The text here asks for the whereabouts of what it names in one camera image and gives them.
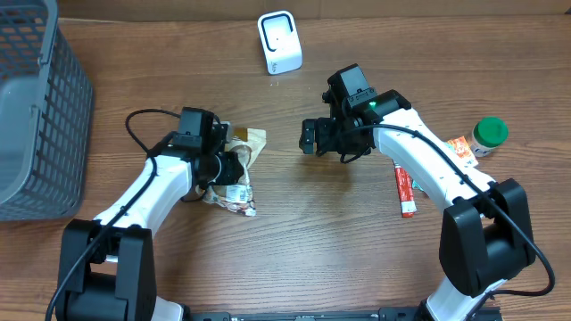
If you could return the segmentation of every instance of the wooden table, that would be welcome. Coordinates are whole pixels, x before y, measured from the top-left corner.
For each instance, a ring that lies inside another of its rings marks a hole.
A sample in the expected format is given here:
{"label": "wooden table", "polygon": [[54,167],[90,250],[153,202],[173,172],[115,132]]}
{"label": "wooden table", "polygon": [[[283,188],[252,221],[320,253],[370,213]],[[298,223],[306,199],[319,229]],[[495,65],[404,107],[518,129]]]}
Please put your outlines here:
{"label": "wooden table", "polygon": [[[302,120],[328,115],[320,94],[359,63],[377,90],[397,89],[442,139],[484,116],[508,142],[480,169],[527,191],[537,244],[557,273],[548,297],[500,297],[506,320],[571,317],[571,17],[299,21],[304,63],[268,76],[254,21],[64,24],[96,89],[85,201],[77,218],[110,206],[145,156],[123,121],[132,111],[193,106],[239,127],[268,130],[252,167],[259,215],[178,204],[154,246],[159,294],[194,311],[231,313],[416,306],[443,278],[441,214],[422,193],[401,218],[391,161],[351,165],[298,149]],[[140,116],[154,144],[176,121]],[[43,320],[67,220],[0,224],[0,320]],[[112,271],[113,266],[96,267]],[[540,263],[506,287],[539,289]]]}

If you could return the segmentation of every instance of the white device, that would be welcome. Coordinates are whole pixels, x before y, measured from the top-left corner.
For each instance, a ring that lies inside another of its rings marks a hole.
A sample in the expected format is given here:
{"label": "white device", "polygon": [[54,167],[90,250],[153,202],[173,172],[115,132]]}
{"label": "white device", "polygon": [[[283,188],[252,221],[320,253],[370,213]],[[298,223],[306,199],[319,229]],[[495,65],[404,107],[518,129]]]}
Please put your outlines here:
{"label": "white device", "polygon": [[258,19],[258,31],[270,75],[302,66],[302,45],[291,13],[279,11],[262,15]]}

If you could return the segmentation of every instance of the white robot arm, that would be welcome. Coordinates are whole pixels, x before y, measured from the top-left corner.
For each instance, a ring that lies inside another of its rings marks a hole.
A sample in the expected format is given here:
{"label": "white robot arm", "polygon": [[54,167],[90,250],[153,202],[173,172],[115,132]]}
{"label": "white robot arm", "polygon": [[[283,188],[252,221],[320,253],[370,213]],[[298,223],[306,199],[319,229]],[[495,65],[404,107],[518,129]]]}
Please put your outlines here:
{"label": "white robot arm", "polygon": [[[140,226],[151,230],[152,237],[157,233],[164,219],[174,205],[192,189],[192,163],[180,157],[159,155],[155,157],[157,176],[153,183],[131,206],[123,217],[113,226],[128,228]],[[94,220],[106,225],[132,197],[138,192],[153,172],[150,159],[133,185],[107,210],[97,215]],[[115,255],[107,255],[107,261],[118,262]],[[181,321],[185,314],[183,306],[156,297],[152,321]]]}
{"label": "white robot arm", "polygon": [[[471,318],[490,293],[541,253],[533,244],[523,188],[467,166],[402,95],[394,90],[378,95],[358,65],[337,71],[327,83],[323,101],[330,117],[303,122],[300,148],[312,154],[315,143],[318,156],[338,152],[342,163],[378,148],[406,169],[443,213],[440,261],[446,277],[414,320]],[[345,160],[346,155],[355,156]],[[494,224],[483,228],[484,217],[494,218]],[[543,255],[540,259],[550,273],[544,291],[549,292],[554,276]]]}
{"label": "white robot arm", "polygon": [[[446,152],[448,157],[465,174],[468,174],[472,182],[481,190],[487,191],[490,188],[489,183],[495,182],[490,176],[467,166],[458,155],[447,148],[426,127],[414,109],[393,111],[384,117],[381,124],[417,130],[437,144],[442,151]],[[373,136],[378,150],[405,168],[436,204],[440,212],[453,205],[453,201],[457,197],[468,200],[476,196],[476,192],[467,184],[464,184],[462,178],[425,142],[410,134],[387,128],[375,128]],[[464,320],[468,312],[480,302],[486,292],[495,290],[505,282],[505,279],[498,280],[491,284],[482,294],[472,298],[460,293],[450,280],[445,277],[438,290],[427,299],[426,307],[434,321]]]}
{"label": "white robot arm", "polygon": [[[145,168],[128,190],[93,221],[74,219],[64,230],[58,282],[64,294],[53,299],[58,320],[187,321],[187,307],[156,295],[153,238],[195,186],[232,185],[244,174],[237,154],[224,152],[230,137],[229,123],[211,112],[184,108],[178,132],[152,150],[142,145]],[[74,267],[103,233],[90,259]],[[116,276],[90,272],[89,263],[104,261],[118,265]]]}
{"label": "white robot arm", "polygon": [[[446,277],[437,291],[415,309],[414,320],[471,318],[488,293],[531,265],[535,253],[539,253],[530,248],[534,244],[529,241],[533,235],[525,192],[513,180],[498,184],[466,166],[425,126],[401,95],[395,91],[377,95],[357,65],[339,70],[327,82],[329,90],[323,98],[331,106],[331,116],[306,119],[300,147],[305,153],[313,153],[313,144],[317,143],[318,156],[335,151],[342,154],[342,161],[345,154],[356,155],[354,160],[378,148],[401,164],[443,213],[440,261]],[[218,126],[214,125],[204,113],[183,113],[173,143],[147,160],[143,173],[115,204],[94,221],[70,222],[62,238],[59,284],[65,295],[55,296],[58,320],[192,319],[184,305],[156,296],[152,239],[177,200],[195,185],[205,188],[213,181],[229,185],[242,176],[226,170],[232,168],[228,164],[237,163],[237,157],[223,155],[223,144],[217,143],[226,140],[221,137],[227,130],[212,140],[213,128],[220,130],[221,124],[218,121]],[[148,184],[155,170],[153,182],[117,220],[117,213]],[[482,217],[496,221],[483,228]],[[90,255],[91,260],[83,262],[83,268],[71,268],[87,251],[86,245],[94,235],[110,222],[114,222],[111,232]],[[90,272],[90,262],[105,260],[118,264],[117,276]],[[70,276],[67,284],[61,284],[64,276]]]}

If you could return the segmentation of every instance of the green bottle cap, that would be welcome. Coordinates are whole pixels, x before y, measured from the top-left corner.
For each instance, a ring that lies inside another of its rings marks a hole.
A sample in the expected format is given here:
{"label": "green bottle cap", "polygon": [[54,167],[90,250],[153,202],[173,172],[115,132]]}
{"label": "green bottle cap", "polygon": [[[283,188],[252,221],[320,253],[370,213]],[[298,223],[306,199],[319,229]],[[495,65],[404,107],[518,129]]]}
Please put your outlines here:
{"label": "green bottle cap", "polygon": [[474,128],[474,138],[486,147],[498,147],[508,139],[508,126],[497,117],[486,117]]}

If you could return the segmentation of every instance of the crumpled snack wrapper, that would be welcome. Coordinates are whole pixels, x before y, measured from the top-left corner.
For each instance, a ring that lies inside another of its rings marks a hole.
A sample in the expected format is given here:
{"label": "crumpled snack wrapper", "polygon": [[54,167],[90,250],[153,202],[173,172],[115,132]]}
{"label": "crumpled snack wrapper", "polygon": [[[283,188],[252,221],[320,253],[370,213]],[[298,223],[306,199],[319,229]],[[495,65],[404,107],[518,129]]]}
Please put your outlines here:
{"label": "crumpled snack wrapper", "polygon": [[[266,146],[266,131],[263,129],[236,128],[234,137],[226,144],[226,152],[237,152],[238,160],[244,168],[244,174],[236,185],[209,186],[203,197],[203,202],[219,206],[245,216],[256,216],[256,202],[253,199],[253,189],[248,169]],[[196,187],[198,194],[204,193]]]}

